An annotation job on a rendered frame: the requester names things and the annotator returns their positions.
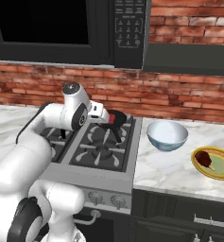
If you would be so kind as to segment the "dark red steak with bone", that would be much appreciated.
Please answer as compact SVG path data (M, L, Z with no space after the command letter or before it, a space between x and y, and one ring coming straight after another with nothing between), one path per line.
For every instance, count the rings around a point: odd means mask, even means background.
M209 154L206 151L200 150L195 154L195 158L198 161L199 164L210 168L211 170L215 170L212 167L212 160L209 156Z

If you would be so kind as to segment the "yellow and green plate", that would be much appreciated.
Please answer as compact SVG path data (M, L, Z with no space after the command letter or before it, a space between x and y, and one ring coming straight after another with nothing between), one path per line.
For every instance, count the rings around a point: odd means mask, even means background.
M209 158L206 162L201 163L201 159L196 158L200 151L208 154ZM199 147L192 152L191 161L201 174L215 180L224 181L224 149L210 146Z

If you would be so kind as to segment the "dark cupboard door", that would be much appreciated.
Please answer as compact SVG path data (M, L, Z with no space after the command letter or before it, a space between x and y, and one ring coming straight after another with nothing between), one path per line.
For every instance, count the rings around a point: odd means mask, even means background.
M130 242L194 242L195 234L201 239L204 229L186 222L133 217Z

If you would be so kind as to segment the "dark wall cupboard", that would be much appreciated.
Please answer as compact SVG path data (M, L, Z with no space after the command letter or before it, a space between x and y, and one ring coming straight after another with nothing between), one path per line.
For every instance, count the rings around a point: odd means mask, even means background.
M150 43L143 70L224 77L224 45Z

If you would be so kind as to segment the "silver hob knob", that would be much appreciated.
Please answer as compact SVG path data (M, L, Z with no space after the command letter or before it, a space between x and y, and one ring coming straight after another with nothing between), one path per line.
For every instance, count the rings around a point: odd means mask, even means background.
M97 192L90 192L88 197L94 205L101 204L103 200L102 196Z
M111 203L117 210L126 207L126 201L121 196L112 196Z

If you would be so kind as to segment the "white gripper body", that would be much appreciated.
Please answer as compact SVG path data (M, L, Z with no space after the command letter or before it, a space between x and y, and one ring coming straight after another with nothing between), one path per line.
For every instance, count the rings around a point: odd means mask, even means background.
M105 108L100 110L99 122L101 124L108 124L110 122L110 114Z

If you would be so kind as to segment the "silver and black gas hob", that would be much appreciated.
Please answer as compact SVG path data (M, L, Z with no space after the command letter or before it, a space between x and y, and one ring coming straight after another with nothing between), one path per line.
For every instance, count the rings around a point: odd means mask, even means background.
M44 180L73 184L85 194L90 208L129 214L142 119L129 115L118 134L87 122L80 131L49 128L43 131L52 148L52 161L42 174ZM103 200L94 205L88 194L99 193ZM112 196L121 196L126 207L117 210Z

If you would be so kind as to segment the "white and blue bowl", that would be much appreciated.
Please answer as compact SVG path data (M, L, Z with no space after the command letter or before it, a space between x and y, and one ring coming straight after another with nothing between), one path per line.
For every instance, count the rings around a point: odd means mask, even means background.
M173 151L183 146L188 138L188 130L174 121L156 120L146 129L149 142L160 151Z

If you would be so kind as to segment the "dark drawer front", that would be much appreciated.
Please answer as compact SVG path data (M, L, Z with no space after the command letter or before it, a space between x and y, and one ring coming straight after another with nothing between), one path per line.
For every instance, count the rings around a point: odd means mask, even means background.
M196 214L197 217L209 219L211 216L213 220L224 221L224 202L133 189L131 214L140 218L172 218L181 222L193 222Z

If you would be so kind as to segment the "black frying pan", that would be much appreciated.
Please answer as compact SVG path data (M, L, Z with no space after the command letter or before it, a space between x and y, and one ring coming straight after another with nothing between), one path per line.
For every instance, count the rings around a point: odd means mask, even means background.
M123 113L120 112L118 110L108 110L109 113L113 113L115 114L115 121L113 124L98 124L98 126L102 129L110 129L112 130L116 141L118 143L121 143L121 138L118 134L118 131L120 130L120 128L127 122L127 116Z

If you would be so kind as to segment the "black microwave oven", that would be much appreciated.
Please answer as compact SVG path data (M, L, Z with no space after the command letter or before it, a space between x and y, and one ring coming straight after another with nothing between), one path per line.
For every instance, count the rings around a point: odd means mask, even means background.
M141 69L151 0L0 0L0 61Z

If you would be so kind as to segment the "black oven door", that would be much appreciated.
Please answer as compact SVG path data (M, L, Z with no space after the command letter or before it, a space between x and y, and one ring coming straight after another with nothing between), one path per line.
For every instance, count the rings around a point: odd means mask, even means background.
M99 210L91 225L76 223L86 242L129 242L130 215Z

